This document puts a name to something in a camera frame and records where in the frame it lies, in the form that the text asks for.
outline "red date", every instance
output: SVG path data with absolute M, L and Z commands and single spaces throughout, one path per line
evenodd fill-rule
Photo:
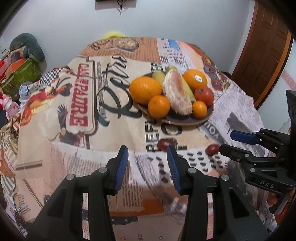
M 209 145 L 206 150 L 205 150 L 205 153 L 208 155 L 208 156 L 212 156 L 212 155 L 215 155 L 215 154 L 218 154 L 219 152 L 219 146 L 217 144 L 212 144 L 212 145 Z
M 167 151 L 169 146 L 175 146 L 175 142 L 172 139 L 160 139 L 157 142 L 157 148 L 161 151 Z

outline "small orange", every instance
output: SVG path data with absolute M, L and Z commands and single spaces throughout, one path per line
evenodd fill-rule
M 189 69 L 183 74 L 183 78 L 194 91 L 196 88 L 201 86 L 207 86 L 207 78 L 203 72 L 196 69 Z
M 149 101 L 148 112 L 155 119 L 164 118 L 169 110 L 170 102 L 162 95 L 156 95 Z
M 153 96 L 161 95 L 161 85 L 157 80 L 143 76 L 134 79 L 129 87 L 133 100 L 139 104 L 148 104 Z
M 207 115 L 207 106 L 204 102 L 198 100 L 192 104 L 192 114 L 195 118 L 205 118 Z

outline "door panel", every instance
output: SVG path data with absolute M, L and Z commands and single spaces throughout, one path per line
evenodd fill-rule
M 269 8 L 256 3 L 256 18 L 232 79 L 254 98 L 263 100 L 277 78 L 287 56 L 291 35 L 282 20 Z

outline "green plush toy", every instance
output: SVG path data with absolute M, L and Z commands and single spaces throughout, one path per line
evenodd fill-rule
M 21 52 L 21 56 L 30 57 L 36 62 L 40 63 L 45 58 L 37 39 L 32 34 L 20 34 L 11 41 L 9 50 L 12 52 L 18 49 L 20 49 L 19 51 Z

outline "pink toy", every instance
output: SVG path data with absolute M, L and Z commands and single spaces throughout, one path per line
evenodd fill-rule
M 16 102 L 13 102 L 9 95 L 4 94 L 3 99 L 0 99 L 0 104 L 6 111 L 7 119 L 10 119 L 20 111 L 20 106 Z

